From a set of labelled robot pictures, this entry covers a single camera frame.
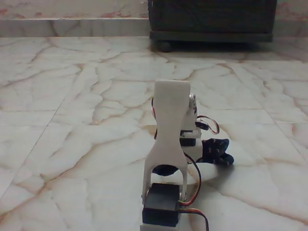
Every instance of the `caster wheel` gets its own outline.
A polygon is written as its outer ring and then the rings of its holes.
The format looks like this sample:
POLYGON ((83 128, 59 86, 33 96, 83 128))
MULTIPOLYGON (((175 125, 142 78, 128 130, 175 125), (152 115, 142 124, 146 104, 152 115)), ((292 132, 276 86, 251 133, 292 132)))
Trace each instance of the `caster wheel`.
POLYGON ((155 46, 160 52, 171 52, 171 44, 167 41, 156 41, 155 46))

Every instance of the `floor tile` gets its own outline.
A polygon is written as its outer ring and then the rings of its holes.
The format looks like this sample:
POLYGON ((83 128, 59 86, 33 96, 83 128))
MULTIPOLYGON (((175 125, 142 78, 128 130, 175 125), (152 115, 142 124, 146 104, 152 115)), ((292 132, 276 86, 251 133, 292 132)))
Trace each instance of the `floor tile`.
POLYGON ((0 127, 0 197, 10 185, 45 127, 0 127))

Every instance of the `electrical cable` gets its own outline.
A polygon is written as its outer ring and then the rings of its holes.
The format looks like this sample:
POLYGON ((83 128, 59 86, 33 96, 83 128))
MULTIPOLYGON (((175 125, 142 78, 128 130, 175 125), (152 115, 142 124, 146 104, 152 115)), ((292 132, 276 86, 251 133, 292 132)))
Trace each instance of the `electrical cable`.
POLYGON ((214 131, 214 130, 211 128, 211 126, 209 126, 209 124, 208 124, 207 122, 204 122, 204 123, 205 123, 206 125, 208 125, 209 130, 210 130, 213 134, 217 135, 217 134, 220 132, 220 130, 219 130, 219 125, 218 125, 218 123, 217 123, 215 120, 213 120, 213 119, 211 119, 210 117, 205 116, 205 115, 202 115, 202 116, 199 115, 197 118, 198 118, 198 119, 199 119, 199 118, 206 118, 206 119, 211 120, 211 121, 215 124, 216 131, 214 131))
POLYGON ((198 215, 202 216, 205 219, 205 231, 210 230, 208 220, 207 220, 205 214, 203 212, 201 212, 199 209, 196 209, 196 208, 180 209, 179 212, 180 213, 189 213, 189 214, 198 214, 198 215))
POLYGON ((188 158, 188 159, 192 162, 192 164, 195 166, 195 168, 196 168, 196 170, 197 170, 197 172, 198 172, 198 176, 199 176, 198 189, 196 190, 196 192, 194 193, 194 195, 192 196, 192 198, 191 198, 189 201, 187 201, 187 202, 179 201, 179 203, 180 203, 181 206, 190 206, 190 205, 196 200, 196 198, 197 198, 197 196, 198 196, 198 193, 199 193, 199 191, 200 191, 200 189, 201 189, 201 181, 202 181, 202 179, 201 179, 201 172, 200 172, 200 169, 199 169, 198 165, 196 164, 196 162, 195 162, 189 155, 187 155, 186 153, 184 153, 184 155, 185 155, 186 158, 188 158))

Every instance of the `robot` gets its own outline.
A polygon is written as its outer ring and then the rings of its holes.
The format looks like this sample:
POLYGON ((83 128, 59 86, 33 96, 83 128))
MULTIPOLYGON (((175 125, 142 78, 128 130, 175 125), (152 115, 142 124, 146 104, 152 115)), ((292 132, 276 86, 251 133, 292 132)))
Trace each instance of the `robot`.
POLYGON ((181 213, 205 215, 197 209, 187 208, 196 199, 201 187, 201 173, 197 162, 232 165, 233 157, 225 151, 229 140, 201 140, 201 130, 219 133, 214 121, 213 130, 198 116, 196 96, 191 93, 187 81, 160 80, 155 82, 152 99, 153 115, 157 122, 156 142, 144 164, 142 188, 142 224, 140 231, 180 231, 181 213), (187 167, 194 164, 199 175, 199 187, 186 201, 187 167), (182 185, 151 184, 151 174, 168 176, 179 170, 183 175, 182 185))

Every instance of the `black wire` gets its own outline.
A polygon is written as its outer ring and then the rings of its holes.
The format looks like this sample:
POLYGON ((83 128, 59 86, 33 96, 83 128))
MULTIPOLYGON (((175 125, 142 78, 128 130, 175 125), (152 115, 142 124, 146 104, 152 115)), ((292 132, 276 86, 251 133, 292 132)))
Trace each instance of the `black wire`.
POLYGON ((196 200, 196 198, 197 198, 197 196, 198 196, 198 194, 199 194, 199 191, 200 191, 200 189, 201 189, 201 181, 202 181, 202 178, 201 178, 200 169, 199 169, 198 165, 196 164, 196 162, 195 162, 188 154, 184 153, 184 155, 185 155, 186 158, 188 158, 188 159, 192 162, 192 164, 196 167, 196 170, 197 170, 198 175, 199 175, 199 185, 198 185, 198 189, 197 189, 197 192, 196 192, 196 196, 195 196, 195 198, 193 198, 193 200, 192 200, 192 202, 191 202, 191 204, 192 204, 192 203, 196 200))
POLYGON ((183 211, 183 210, 180 210, 179 212, 180 212, 180 213, 198 214, 198 215, 202 216, 202 217, 205 219, 205 230, 206 230, 206 231, 209 231, 209 230, 210 230, 209 224, 208 224, 208 220, 207 220, 206 216, 205 216, 203 213, 192 212, 192 211, 183 211))

